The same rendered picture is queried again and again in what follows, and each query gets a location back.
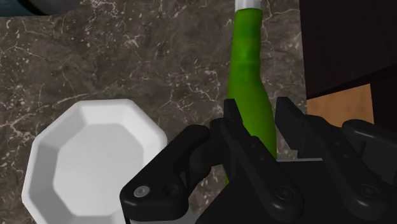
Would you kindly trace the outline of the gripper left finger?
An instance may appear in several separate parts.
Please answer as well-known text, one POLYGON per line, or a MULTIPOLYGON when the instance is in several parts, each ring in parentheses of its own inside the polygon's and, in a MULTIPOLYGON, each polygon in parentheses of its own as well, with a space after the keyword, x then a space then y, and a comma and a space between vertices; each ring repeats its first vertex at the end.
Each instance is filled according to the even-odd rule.
POLYGON ((225 115, 210 127, 189 125, 120 191, 127 222, 171 221, 188 210, 195 186, 222 164, 229 180, 245 176, 262 209, 275 221, 302 215, 303 197, 277 160, 246 130, 234 99, 224 101, 225 115))

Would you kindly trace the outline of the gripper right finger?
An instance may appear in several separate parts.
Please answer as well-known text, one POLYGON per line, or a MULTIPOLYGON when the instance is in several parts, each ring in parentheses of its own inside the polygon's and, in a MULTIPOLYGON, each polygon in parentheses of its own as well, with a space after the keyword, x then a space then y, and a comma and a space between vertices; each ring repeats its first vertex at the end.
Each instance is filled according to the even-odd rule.
POLYGON ((397 221, 397 133, 364 120, 341 127, 277 99, 275 124, 298 158, 320 158, 345 207, 367 221, 397 221))

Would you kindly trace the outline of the dark brown cabinet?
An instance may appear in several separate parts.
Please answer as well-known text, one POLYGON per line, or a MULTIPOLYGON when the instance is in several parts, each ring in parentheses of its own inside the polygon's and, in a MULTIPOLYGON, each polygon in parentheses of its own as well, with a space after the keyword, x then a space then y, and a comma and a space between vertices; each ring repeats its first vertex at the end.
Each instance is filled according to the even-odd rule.
POLYGON ((397 132, 397 0, 299 0, 308 99, 369 84, 374 123, 397 132))

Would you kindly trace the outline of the white octagonal bowl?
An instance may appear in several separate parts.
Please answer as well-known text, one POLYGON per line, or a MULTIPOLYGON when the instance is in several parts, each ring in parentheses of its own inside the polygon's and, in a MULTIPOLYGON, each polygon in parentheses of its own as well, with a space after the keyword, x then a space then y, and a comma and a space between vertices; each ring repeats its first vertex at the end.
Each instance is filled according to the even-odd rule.
POLYGON ((125 224, 121 189, 166 144, 131 100, 77 102, 35 138, 22 202, 36 224, 125 224))

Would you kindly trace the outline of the black round object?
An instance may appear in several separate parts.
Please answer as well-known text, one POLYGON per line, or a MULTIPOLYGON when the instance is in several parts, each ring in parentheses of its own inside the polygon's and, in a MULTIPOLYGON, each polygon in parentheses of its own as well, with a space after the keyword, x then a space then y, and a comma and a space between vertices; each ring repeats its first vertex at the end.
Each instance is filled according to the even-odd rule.
POLYGON ((33 15, 59 15, 76 9, 81 0, 16 0, 33 15))

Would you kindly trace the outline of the green handled kitchen tool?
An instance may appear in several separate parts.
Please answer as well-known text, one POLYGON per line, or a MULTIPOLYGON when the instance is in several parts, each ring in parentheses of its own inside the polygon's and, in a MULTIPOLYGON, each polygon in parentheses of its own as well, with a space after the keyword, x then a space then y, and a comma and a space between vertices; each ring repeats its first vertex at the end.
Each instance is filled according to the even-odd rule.
POLYGON ((260 77, 262 19, 261 0, 235 0, 227 97, 235 99, 247 131, 276 157, 272 105, 260 77))

